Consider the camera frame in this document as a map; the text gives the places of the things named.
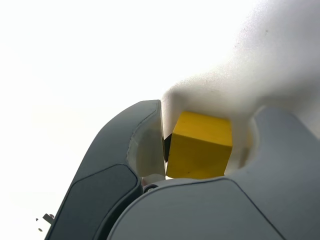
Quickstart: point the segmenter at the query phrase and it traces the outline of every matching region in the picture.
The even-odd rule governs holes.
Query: bright white background
[[[35,218],[56,213],[101,127],[140,100],[161,99],[167,90],[183,90],[190,84],[184,81],[189,76],[229,63],[230,73],[220,68],[219,80],[210,74],[198,76],[198,80],[205,78],[202,83],[212,81],[209,87],[204,84],[196,90],[200,95],[212,88],[223,96],[214,102],[216,107],[241,105],[229,90],[242,96],[244,103],[283,90],[286,96],[299,93],[303,99],[303,94],[308,95],[301,97],[296,91],[299,84],[288,90],[280,83],[291,79],[289,73],[296,73],[301,63],[311,64],[308,73],[318,76],[317,62],[308,54],[318,54],[319,48],[310,47],[298,57],[288,53],[301,47],[303,40],[290,45],[297,36],[309,38],[305,45],[318,46],[319,35],[290,35],[295,33],[290,27],[297,23],[288,20],[296,16],[289,11],[285,12],[288,27],[273,31],[272,26],[277,28],[284,21],[269,19],[273,13],[282,16],[277,11],[289,9],[286,4],[264,0],[0,1],[0,239],[44,239],[49,225]],[[307,10],[296,5],[296,13],[308,15],[308,9],[315,9],[312,4],[304,6]],[[256,19],[263,27],[246,30],[255,26]],[[301,25],[300,30],[309,26]],[[284,31],[288,31],[286,37],[281,37]],[[239,39],[252,41],[242,44]],[[276,74],[256,84],[257,72]],[[191,108],[203,107],[206,99]],[[300,116],[320,133],[315,117],[319,113],[312,112],[316,111],[300,111]]]

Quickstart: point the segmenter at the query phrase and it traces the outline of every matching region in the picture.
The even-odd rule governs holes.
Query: yellow block
[[[185,111],[172,133],[166,173],[171,178],[223,176],[231,150],[228,120]]]

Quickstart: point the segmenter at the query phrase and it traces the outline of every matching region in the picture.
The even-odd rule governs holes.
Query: yellow cube
[[[231,150],[228,120],[185,111],[172,133],[166,174],[191,179],[223,176]]]

